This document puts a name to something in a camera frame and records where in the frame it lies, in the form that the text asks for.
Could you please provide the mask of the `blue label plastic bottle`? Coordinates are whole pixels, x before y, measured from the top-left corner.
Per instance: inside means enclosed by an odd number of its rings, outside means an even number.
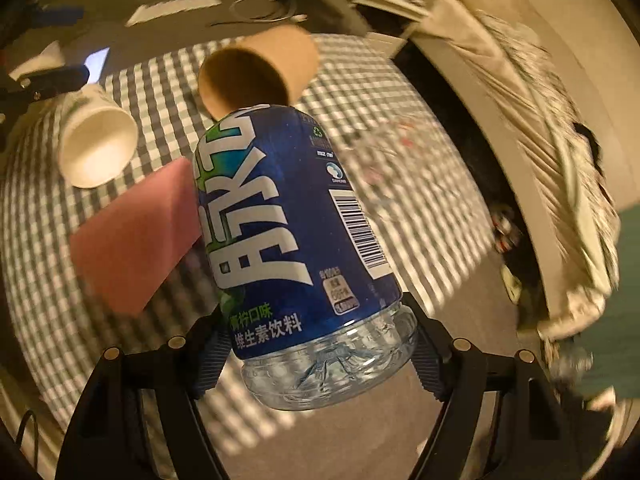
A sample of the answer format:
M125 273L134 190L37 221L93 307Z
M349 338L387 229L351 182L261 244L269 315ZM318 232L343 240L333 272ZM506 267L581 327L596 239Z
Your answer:
M324 408L409 361L416 317L314 118L235 110L198 141L193 171L221 312L259 402Z

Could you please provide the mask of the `white green paper cup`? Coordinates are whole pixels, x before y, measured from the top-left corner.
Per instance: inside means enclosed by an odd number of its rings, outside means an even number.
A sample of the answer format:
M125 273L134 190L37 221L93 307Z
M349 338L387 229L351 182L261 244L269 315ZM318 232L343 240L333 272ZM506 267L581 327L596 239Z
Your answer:
M134 118L100 84L67 93L58 110L56 161L63 179L75 188L97 188L121 174L138 145Z

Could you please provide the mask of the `pink faceted cup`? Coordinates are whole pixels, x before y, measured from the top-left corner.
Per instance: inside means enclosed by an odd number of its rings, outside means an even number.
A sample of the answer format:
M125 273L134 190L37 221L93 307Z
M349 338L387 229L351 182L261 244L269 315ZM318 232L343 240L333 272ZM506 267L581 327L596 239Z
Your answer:
M109 309L137 316L200 236L192 164L180 157L87 220L70 258Z

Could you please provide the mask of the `brown paper cup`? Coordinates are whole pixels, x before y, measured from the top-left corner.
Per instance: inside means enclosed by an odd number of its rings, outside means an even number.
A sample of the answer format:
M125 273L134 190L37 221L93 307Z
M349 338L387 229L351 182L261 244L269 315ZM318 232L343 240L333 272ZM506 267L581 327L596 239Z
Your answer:
M319 66L309 32L276 26L210 54L198 72L198 94L215 119L258 104L292 105Z

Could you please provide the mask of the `clear glass cup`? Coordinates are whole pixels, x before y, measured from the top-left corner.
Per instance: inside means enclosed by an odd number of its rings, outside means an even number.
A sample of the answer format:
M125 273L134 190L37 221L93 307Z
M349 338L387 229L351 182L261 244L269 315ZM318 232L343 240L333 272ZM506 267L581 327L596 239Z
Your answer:
M427 126L417 114L396 113L376 127L352 132L338 158L351 177L376 190L413 182L442 154Z

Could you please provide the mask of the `green slipper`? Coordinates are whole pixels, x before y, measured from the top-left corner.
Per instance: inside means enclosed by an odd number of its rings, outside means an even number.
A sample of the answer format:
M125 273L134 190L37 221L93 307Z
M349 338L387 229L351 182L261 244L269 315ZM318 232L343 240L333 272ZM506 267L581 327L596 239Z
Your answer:
M523 290L522 282L503 264L500 269L504 289L512 304L518 304Z

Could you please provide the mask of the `white tissue strip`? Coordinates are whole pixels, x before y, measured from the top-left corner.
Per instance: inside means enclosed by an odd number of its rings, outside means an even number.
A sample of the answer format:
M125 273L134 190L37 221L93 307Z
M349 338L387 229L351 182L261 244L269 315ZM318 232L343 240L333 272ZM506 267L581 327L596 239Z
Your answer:
M152 4L142 4L142 6L138 6L130 18L128 18L125 26L131 27L154 21L158 18L164 18L165 16L213 8L220 4L220 0L167 0Z

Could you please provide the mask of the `red white sneakers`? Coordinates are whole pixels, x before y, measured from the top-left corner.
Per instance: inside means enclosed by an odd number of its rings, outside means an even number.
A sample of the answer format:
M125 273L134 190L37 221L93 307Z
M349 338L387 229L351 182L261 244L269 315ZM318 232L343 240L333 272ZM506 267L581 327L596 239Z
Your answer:
M515 224L513 209L505 204L492 204L489 212L494 229L496 251L499 254L506 254L518 247L523 233Z

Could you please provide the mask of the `white bed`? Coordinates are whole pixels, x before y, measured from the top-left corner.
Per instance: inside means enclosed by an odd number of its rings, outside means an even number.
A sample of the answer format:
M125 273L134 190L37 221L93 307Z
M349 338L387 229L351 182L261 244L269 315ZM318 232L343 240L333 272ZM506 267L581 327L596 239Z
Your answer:
M620 284L620 213L639 201L630 122L614 96L634 38L610 0L422 0L416 42L486 136L541 274L545 340L602 316Z

